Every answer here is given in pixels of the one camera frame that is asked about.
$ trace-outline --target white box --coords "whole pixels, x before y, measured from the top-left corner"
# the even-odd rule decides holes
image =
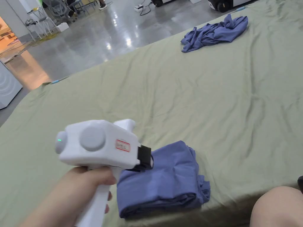
[[[68,24],[66,22],[64,22],[64,23],[59,24],[57,26],[57,28],[58,28],[59,32],[63,32],[64,30],[68,29],[69,26],[68,26]]]

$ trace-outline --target green bed sheet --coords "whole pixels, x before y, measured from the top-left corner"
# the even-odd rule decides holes
[[[232,43],[182,53],[185,31],[30,92],[0,128],[0,226],[15,227],[70,168],[54,152],[57,132],[91,119],[131,118],[153,150],[183,140],[211,184],[200,209],[133,220],[118,217],[112,187],[104,227],[245,224],[260,195],[296,186],[303,2],[260,0],[241,15],[249,25]]]

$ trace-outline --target wrinkled fabric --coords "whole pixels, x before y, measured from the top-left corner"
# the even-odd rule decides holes
[[[210,183],[199,175],[195,151],[183,141],[152,153],[154,168],[123,171],[117,185],[119,215],[128,218],[155,210],[196,208],[209,201]]]
[[[182,52],[187,53],[200,49],[203,46],[215,45],[221,42],[232,42],[241,35],[248,24],[248,17],[231,19],[228,14],[224,21],[216,24],[206,24],[197,30],[197,27],[188,32],[181,43],[184,45]]]

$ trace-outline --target wheel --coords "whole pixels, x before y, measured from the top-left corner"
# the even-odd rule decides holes
[[[217,9],[220,13],[225,13],[229,10],[229,3],[227,1],[221,1],[218,3]]]
[[[153,3],[156,7],[160,7],[161,5],[163,5],[163,2],[161,0],[154,0]]]

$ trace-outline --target hand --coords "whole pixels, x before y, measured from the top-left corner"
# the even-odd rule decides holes
[[[20,227],[72,227],[98,185],[115,183],[116,179],[108,167],[90,171],[85,167],[73,168]]]

